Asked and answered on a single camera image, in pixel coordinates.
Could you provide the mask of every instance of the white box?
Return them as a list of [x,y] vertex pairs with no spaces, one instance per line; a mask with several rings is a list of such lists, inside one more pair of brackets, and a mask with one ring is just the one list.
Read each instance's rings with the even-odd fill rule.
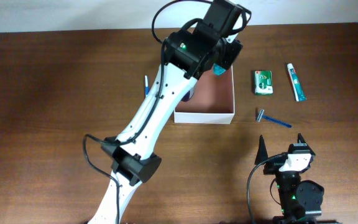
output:
[[175,123],[230,124],[234,117],[233,67],[217,76],[204,72],[193,97],[180,102],[173,111]]

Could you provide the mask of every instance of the black bracket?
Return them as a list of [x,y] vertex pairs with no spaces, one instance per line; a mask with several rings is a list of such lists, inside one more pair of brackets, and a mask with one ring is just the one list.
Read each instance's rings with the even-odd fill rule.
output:
[[119,145],[116,137],[106,138],[110,144],[102,144],[102,150],[113,159],[111,168],[129,180],[129,185],[135,186],[139,181],[146,183],[158,169],[162,159],[156,154],[152,154],[148,159],[142,160],[139,155],[130,155]]

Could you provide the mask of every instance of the toothpaste tube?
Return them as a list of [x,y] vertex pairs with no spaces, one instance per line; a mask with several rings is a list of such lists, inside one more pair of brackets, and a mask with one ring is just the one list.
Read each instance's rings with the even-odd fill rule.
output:
[[293,65],[291,63],[289,63],[287,65],[287,68],[288,68],[288,74],[290,75],[290,78],[291,78],[292,88],[293,88],[293,92],[295,94],[296,101],[306,100],[305,94],[302,91],[301,83],[299,83],[299,79],[295,73],[295,69],[293,68]]

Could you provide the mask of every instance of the green and white box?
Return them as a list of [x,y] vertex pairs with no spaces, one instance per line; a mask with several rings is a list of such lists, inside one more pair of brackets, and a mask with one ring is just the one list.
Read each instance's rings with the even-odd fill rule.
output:
[[271,71],[255,71],[255,94],[256,95],[273,94]]

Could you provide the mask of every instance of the brown table surface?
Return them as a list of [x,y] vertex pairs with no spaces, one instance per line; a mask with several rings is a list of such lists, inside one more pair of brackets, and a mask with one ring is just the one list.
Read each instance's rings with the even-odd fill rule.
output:
[[[170,119],[155,146],[162,164],[122,222],[246,223],[259,135],[274,155],[302,133],[317,154],[303,179],[325,188],[321,219],[358,223],[358,24],[250,26],[238,38],[232,124]],[[0,223],[81,223],[94,215],[109,180],[85,162],[82,137],[123,130],[144,98],[143,76],[157,73],[159,52],[150,30],[0,34]],[[294,100],[286,62],[307,101]],[[273,73],[272,96],[252,93],[251,70],[261,69]],[[255,122],[256,107],[293,127]],[[89,150],[110,170],[97,144]],[[252,179],[258,219],[281,215],[272,179],[262,169]]]

